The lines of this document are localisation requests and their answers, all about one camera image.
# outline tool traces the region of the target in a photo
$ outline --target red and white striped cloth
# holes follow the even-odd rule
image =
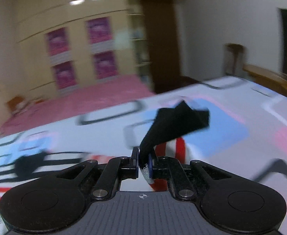
[[[175,157],[181,164],[186,162],[186,144],[183,138],[177,138],[155,147],[156,156]],[[150,184],[154,191],[167,191],[167,182],[164,179],[155,179]]]

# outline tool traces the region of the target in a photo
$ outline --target crosshair marking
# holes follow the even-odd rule
[[[141,195],[139,195],[139,197],[142,198],[142,199],[145,199],[145,198],[147,198],[148,196],[147,196],[146,194],[141,194]]]

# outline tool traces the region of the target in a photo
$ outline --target chair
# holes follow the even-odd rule
[[[246,48],[243,45],[227,43],[225,44],[224,73],[242,77],[244,75],[243,66],[246,62]]]

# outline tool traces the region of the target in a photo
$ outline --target shelf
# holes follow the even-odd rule
[[[143,67],[143,66],[149,65],[150,63],[151,63],[150,61],[142,62],[142,63],[136,64],[135,67]]]
[[[143,84],[145,84],[149,88],[150,91],[153,91],[154,84],[152,82],[151,76],[150,75],[140,75],[139,77],[140,77],[141,82]]]

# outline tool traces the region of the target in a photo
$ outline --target pink carpet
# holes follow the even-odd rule
[[[9,119],[1,131],[4,135],[11,135],[152,95],[136,75],[119,76],[109,82],[77,89],[66,97],[36,104],[28,111]]]

